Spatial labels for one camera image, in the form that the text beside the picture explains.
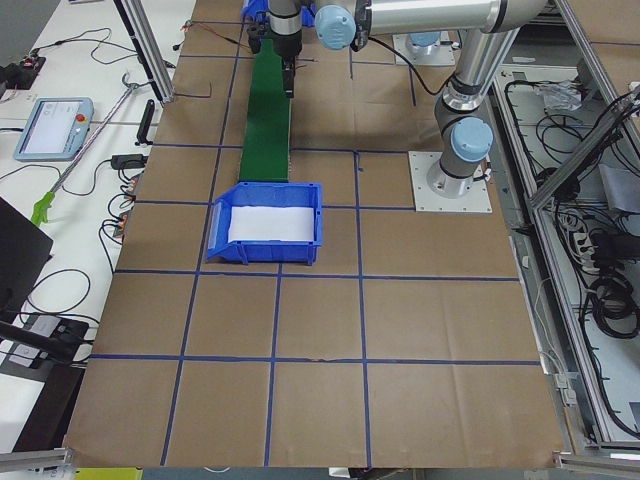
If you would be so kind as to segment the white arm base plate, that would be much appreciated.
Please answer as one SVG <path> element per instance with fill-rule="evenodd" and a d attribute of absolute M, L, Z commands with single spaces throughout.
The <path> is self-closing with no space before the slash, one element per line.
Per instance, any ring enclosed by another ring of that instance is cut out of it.
<path fill-rule="evenodd" d="M 440 152 L 409 151 L 409 171 L 417 212 L 491 214 L 487 182 L 480 166 L 468 179 L 447 176 Z"/>
<path fill-rule="evenodd" d="M 439 39 L 435 39 L 435 32 L 424 35 L 397 34 L 393 36 L 393 48 L 397 51 L 395 63 L 406 65 L 405 57 L 413 65 L 447 67 L 454 66 L 456 60 L 454 51 L 460 44 L 449 38 L 447 31 L 439 32 Z"/>

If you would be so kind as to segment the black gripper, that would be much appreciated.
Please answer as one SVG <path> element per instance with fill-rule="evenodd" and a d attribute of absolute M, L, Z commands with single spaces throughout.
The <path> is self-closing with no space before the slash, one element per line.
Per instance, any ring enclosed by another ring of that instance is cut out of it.
<path fill-rule="evenodd" d="M 282 85 L 287 98 L 292 99 L 295 91 L 296 67 L 293 62 L 302 50 L 302 33 L 282 35 L 272 33 L 273 49 L 285 62 L 282 63 Z"/>

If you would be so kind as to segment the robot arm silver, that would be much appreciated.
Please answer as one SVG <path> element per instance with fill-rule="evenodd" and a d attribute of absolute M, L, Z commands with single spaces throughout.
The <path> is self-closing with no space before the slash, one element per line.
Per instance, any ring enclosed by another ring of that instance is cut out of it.
<path fill-rule="evenodd" d="M 499 64 L 517 33 L 543 9 L 542 1 L 270 1 L 250 29 L 250 47 L 259 51 L 270 39 L 282 59 L 283 89 L 294 94 L 295 61 L 302 49 L 302 10 L 314 14 L 320 43 L 330 50 L 362 50 L 381 34 L 390 34 L 390 50 L 408 66 L 433 65 L 449 53 L 442 37 L 466 30 L 454 71 L 436 91 L 435 116 L 443 139 L 440 159 L 426 180 L 445 198 L 466 195 L 478 165 L 486 160 L 494 134 L 475 112 L 483 102 Z"/>

